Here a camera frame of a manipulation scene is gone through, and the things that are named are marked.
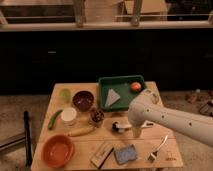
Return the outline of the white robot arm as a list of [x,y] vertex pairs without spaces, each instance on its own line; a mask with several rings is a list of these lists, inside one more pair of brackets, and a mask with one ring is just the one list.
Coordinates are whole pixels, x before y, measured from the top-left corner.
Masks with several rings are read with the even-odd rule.
[[135,138],[141,135],[141,126],[152,121],[213,147],[213,119],[161,107],[158,102],[159,95],[150,89],[143,90],[130,102],[127,117]]

